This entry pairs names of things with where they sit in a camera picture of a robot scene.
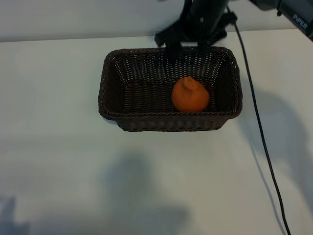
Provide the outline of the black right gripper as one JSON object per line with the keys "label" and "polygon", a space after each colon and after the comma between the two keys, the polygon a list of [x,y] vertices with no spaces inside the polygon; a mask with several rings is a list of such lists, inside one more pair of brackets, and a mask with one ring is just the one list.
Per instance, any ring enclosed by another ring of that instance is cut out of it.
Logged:
{"label": "black right gripper", "polygon": [[227,0],[186,0],[180,17],[155,35],[158,46],[166,44],[170,63],[175,63],[181,42],[197,42],[198,53],[209,53],[212,44],[227,36],[226,27],[235,24],[237,16],[231,12]]}

